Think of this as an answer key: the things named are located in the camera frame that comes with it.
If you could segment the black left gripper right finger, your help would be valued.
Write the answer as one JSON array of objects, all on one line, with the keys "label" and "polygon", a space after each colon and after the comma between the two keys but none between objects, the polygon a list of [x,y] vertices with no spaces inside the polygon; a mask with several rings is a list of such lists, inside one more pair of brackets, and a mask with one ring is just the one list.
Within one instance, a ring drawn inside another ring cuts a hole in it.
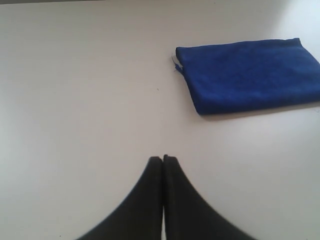
[{"label": "black left gripper right finger", "polygon": [[163,156],[162,202],[167,240],[250,239],[202,198],[174,156]]}]

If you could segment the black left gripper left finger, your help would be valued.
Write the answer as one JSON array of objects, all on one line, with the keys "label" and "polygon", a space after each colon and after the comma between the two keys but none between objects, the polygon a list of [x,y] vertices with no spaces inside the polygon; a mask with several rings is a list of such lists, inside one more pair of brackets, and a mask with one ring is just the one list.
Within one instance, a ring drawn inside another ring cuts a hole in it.
[{"label": "black left gripper left finger", "polygon": [[163,161],[150,157],[134,188],[101,223],[81,240],[160,240],[162,238]]}]

